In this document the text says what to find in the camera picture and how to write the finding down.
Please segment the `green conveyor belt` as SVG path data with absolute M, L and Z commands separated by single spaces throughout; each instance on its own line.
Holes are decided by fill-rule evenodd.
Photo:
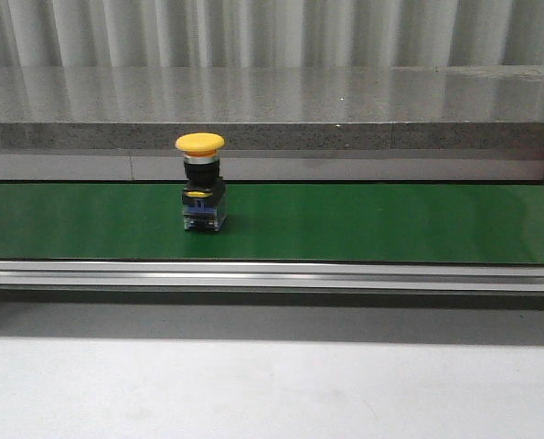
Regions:
M 544 186 L 229 184 L 215 233 L 164 183 L 0 183 L 0 259 L 544 264 Z

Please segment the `grey speckled stone counter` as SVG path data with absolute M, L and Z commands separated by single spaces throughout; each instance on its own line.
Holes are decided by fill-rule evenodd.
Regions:
M 544 153 L 544 68 L 0 67 L 0 150 Z

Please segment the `white panel under counter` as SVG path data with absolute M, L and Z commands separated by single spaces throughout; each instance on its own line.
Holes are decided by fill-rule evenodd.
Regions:
M 533 149 L 444 151 L 223 152 L 230 181 L 537 181 L 544 152 Z M 182 181 L 183 158 L 145 153 L 0 153 L 0 181 Z

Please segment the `white pleated curtain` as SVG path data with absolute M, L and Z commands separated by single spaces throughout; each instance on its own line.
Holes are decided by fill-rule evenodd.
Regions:
M 0 67 L 544 65 L 544 1 L 0 1 Z

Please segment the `aluminium conveyor frame rail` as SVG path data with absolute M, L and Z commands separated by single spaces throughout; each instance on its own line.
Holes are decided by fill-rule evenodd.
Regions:
M 544 266 L 0 261 L 0 288 L 544 296 Z

